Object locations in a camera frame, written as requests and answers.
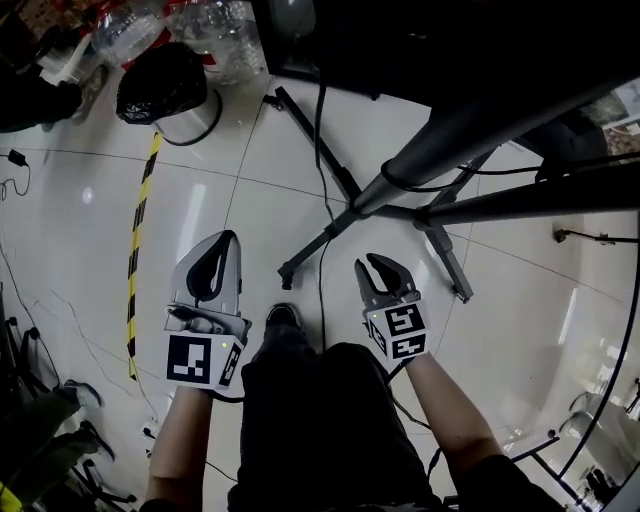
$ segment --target trash bag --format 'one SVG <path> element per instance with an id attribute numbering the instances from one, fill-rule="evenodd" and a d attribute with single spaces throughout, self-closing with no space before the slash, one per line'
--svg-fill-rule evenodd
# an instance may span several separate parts
<path id="1" fill-rule="evenodd" d="M 183 43 L 140 55 L 122 77 L 116 114 L 129 124 L 151 124 L 191 110 L 207 98 L 202 60 Z"/>

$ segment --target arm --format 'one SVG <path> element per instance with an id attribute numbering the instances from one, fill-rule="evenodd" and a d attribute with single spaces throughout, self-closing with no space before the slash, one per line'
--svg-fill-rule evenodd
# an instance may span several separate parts
<path id="1" fill-rule="evenodd" d="M 476 463 L 502 454 L 480 411 L 430 353 L 411 361 L 407 373 L 456 485 Z"/>
<path id="2" fill-rule="evenodd" d="M 202 480 L 213 399 L 178 386 L 151 456 L 147 501 L 164 499 L 180 510 L 202 510 Z"/>

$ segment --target tripod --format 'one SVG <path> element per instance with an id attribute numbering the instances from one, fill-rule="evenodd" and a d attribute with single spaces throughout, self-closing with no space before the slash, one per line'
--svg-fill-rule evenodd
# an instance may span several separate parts
<path id="1" fill-rule="evenodd" d="M 640 66 L 626 60 L 596 67 L 584 61 L 557 72 L 550 86 L 543 77 L 509 69 L 480 93 L 455 107 L 433 109 L 429 121 L 361 190 L 351 173 L 319 139 L 319 152 L 348 208 L 306 247 L 278 270 L 282 287 L 290 290 L 296 269 L 349 226 L 370 216 L 412 222 L 424 232 L 453 281 L 453 292 L 467 302 L 473 290 L 452 250 L 444 226 L 468 222 L 597 213 L 640 209 L 637 182 L 640 162 L 600 166 L 573 172 L 559 155 L 545 158 L 537 181 L 502 192 L 456 201 L 460 190 L 499 145 L 530 132 L 574 108 L 606 94 L 640 75 Z M 285 110 L 311 143 L 315 128 L 283 87 L 266 103 Z M 597 159 L 590 162 L 601 163 Z M 453 185 L 418 209 L 387 204 L 407 189 L 428 183 L 465 164 Z"/>

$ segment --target black pants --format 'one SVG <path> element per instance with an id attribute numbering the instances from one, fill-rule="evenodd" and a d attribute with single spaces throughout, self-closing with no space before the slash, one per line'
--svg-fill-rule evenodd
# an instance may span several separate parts
<path id="1" fill-rule="evenodd" d="M 319 356 L 299 330 L 268 328 L 242 371 L 242 461 L 229 510 L 433 504 L 386 376 L 365 347 Z"/>

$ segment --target sleeve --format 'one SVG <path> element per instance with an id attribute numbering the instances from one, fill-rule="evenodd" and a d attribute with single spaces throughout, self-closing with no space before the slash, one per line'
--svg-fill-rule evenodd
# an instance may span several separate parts
<path id="1" fill-rule="evenodd" d="M 504 455 L 478 462 L 460 483 L 460 510 L 474 511 L 549 511 L 564 508 Z"/>
<path id="2" fill-rule="evenodd" d="M 151 500 L 142 505 L 140 512 L 180 512 L 180 507 L 167 500 Z"/>

